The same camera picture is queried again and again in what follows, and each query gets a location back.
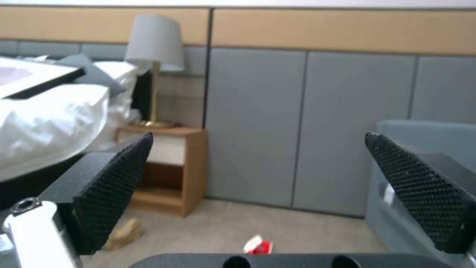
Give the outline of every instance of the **picture frame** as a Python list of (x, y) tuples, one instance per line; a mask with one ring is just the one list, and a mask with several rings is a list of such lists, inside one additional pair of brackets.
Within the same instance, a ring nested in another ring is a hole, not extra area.
[(28, 99), (82, 75), (78, 67), (0, 57), (0, 99)]

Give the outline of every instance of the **carpet floor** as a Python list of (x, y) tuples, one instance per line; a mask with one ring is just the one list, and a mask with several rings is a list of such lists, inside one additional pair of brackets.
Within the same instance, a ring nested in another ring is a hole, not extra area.
[(186, 218), (128, 209), (144, 235), (114, 251), (82, 256), (85, 268), (128, 267), (161, 253), (241, 253), (255, 234), (274, 253), (385, 252), (364, 220), (218, 200), (204, 200)]

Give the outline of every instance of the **gray pillow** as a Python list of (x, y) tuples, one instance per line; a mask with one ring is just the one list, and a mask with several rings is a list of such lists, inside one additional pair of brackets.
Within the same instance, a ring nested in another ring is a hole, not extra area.
[(57, 61), (56, 64), (74, 67), (82, 67), (85, 75), (74, 80), (78, 84), (99, 84), (109, 87), (110, 96), (114, 97), (126, 89), (116, 82), (112, 77), (93, 64), (93, 61), (84, 54), (71, 55)]

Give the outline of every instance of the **nightstand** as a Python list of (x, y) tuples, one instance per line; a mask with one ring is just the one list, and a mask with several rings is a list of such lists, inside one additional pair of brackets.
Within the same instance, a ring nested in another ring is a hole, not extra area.
[(186, 216), (205, 194), (207, 131), (128, 125), (118, 128), (116, 140), (123, 142), (146, 132), (152, 132), (154, 144), (143, 181), (132, 195), (130, 206)]

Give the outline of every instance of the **gray armchair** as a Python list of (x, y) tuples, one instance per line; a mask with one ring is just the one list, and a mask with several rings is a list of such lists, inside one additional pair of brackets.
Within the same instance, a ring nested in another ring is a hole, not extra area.
[[(376, 132), (421, 151), (444, 153), (476, 173), (476, 125), (387, 120), (377, 124)], [(461, 267), (465, 255), (438, 251), (397, 198), (391, 205), (383, 201), (387, 184), (372, 160), (365, 218), (382, 243), (392, 252), (419, 254)]]

